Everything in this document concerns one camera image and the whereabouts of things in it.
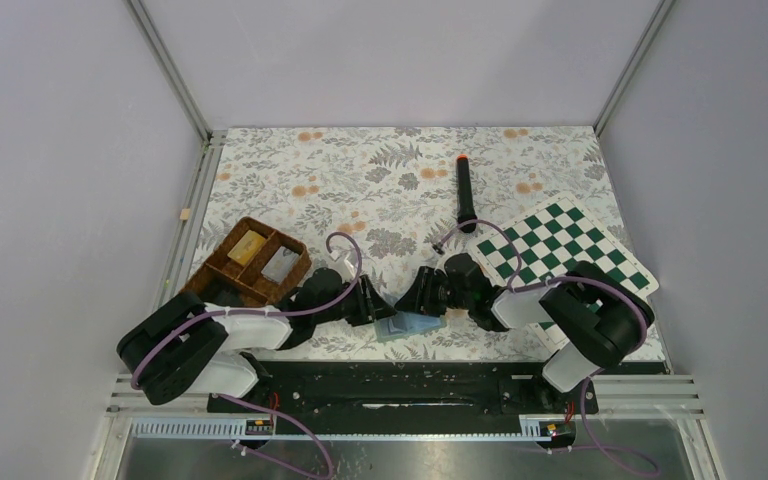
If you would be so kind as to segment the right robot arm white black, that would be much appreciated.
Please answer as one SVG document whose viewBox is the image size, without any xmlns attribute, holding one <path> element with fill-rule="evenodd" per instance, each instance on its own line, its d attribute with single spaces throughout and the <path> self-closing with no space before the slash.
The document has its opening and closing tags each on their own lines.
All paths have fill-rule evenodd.
<svg viewBox="0 0 768 480">
<path fill-rule="evenodd" d="M 646 340 L 654 312 L 597 265 L 577 261 L 559 277 L 512 289 L 495 285 L 468 254 L 442 269 L 422 267 L 396 310 L 441 317 L 464 310 L 487 331 L 507 332 L 550 322 L 566 343 L 544 363 L 533 386 L 535 402 L 557 412 L 583 380 L 621 363 Z"/>
</svg>

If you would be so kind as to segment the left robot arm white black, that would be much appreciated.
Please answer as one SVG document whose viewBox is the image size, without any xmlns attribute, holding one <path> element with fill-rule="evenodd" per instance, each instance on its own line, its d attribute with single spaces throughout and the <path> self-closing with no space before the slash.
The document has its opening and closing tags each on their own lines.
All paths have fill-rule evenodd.
<svg viewBox="0 0 768 480">
<path fill-rule="evenodd" d="M 232 307 L 205 302 L 193 291 L 179 293 L 125 334 L 115 351 L 131 374 L 132 388 L 152 405 L 184 394 L 217 393 L 256 411 L 269 401 L 271 387 L 250 350 L 293 349 L 319 325 L 364 326 L 396 313 L 367 275 L 346 281 L 339 272 L 320 268 L 277 304 L 264 307 Z"/>
</svg>

